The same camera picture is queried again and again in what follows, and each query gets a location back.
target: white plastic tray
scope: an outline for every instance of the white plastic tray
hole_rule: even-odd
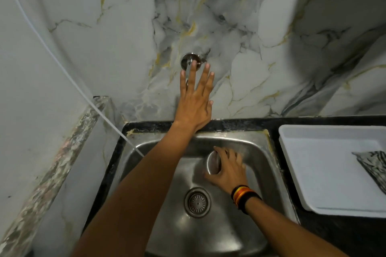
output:
[[[283,125],[280,144],[302,206],[386,218],[386,195],[351,152],[386,152],[386,127]]]

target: sink basin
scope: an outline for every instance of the sink basin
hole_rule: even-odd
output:
[[[163,136],[140,133],[129,139],[146,154]],[[229,195],[204,179],[205,159],[213,146],[241,153],[250,188],[269,206],[298,222],[265,131],[198,133],[176,168],[145,256],[276,256],[252,219],[237,210]],[[109,194],[140,160],[126,145]]]

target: sink drain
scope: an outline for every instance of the sink drain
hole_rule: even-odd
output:
[[[196,187],[188,191],[184,204],[188,215],[203,217],[209,212],[210,197],[204,189]]]

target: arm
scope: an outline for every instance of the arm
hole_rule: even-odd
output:
[[[123,179],[91,221],[72,257],[143,256],[154,222],[165,200],[176,166],[194,133],[211,118],[214,73],[206,64],[194,90],[196,63],[186,88],[181,72],[181,98],[175,121],[157,145]]]
[[[241,155],[219,147],[215,147],[215,151],[221,157],[221,171],[217,175],[206,174],[205,177],[229,195],[234,187],[248,185]],[[245,209],[281,257],[347,257],[333,245],[290,221],[256,197],[246,202]]]

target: granite countertop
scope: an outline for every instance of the granite countertop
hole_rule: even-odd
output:
[[[353,216],[318,215],[302,208],[292,176],[279,143],[279,127],[284,124],[305,125],[381,125],[386,126],[386,116],[345,116],[345,117],[293,117],[293,118],[254,118],[212,120],[201,131],[258,131],[267,129],[272,138],[284,182],[295,206],[301,225],[338,247],[350,257],[386,256],[386,219]],[[123,134],[134,129],[134,132],[166,132],[171,122],[130,123],[123,128]],[[120,139],[107,168],[93,208],[90,211],[86,226],[103,205],[112,179],[118,166],[119,157],[125,141]]]

